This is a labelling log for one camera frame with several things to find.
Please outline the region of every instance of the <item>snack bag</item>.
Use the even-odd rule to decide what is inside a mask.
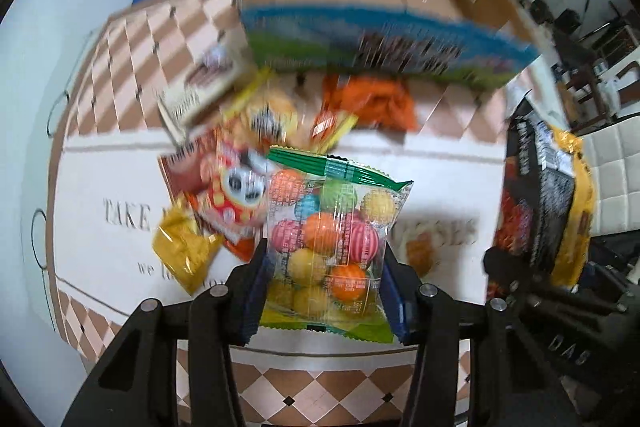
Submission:
[[[220,244],[220,234],[201,234],[182,196],[176,198],[174,206],[164,214],[153,240],[154,251],[189,295],[204,283]]]
[[[270,163],[223,127],[213,127],[158,163],[170,196],[183,192],[206,228],[225,236],[225,247],[251,259],[266,219]]]
[[[268,190],[275,270],[261,324],[390,342],[378,288],[387,234],[413,182],[277,146],[268,158],[285,168]]]
[[[322,110],[320,100],[306,99],[301,91],[287,88],[273,71],[262,69],[222,108],[222,120],[265,153],[271,145],[324,153],[353,128],[357,118],[343,110]]]
[[[400,80],[328,74],[322,83],[324,108],[344,110],[358,117],[358,124],[418,132],[415,103]]]
[[[494,245],[572,287],[586,261],[594,191],[582,142],[543,121],[527,100],[508,129]],[[490,295],[504,289],[490,285]]]
[[[184,77],[165,87],[158,110],[174,142],[184,143],[196,117],[253,70],[239,52],[215,44]]]

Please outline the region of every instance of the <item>pink gumball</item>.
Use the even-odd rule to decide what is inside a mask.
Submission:
[[[349,241],[349,260],[352,263],[368,264],[378,253],[379,243],[378,232],[372,226],[361,221],[354,222]]]
[[[291,253],[302,247],[302,227],[293,219],[283,219],[273,227],[269,240],[279,252]]]

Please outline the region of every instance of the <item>black snack bag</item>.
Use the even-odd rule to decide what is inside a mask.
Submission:
[[[551,273],[574,197],[572,156],[527,100],[514,111],[494,246]],[[496,288],[490,289],[491,295]]]

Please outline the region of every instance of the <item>green gumball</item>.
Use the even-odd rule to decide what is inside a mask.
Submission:
[[[334,216],[353,212],[358,206],[358,194],[353,184],[328,178],[320,190],[320,209]]]

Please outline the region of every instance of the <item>cardboard box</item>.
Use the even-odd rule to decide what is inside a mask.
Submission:
[[[259,65],[503,86],[537,56],[514,0],[240,0]]]

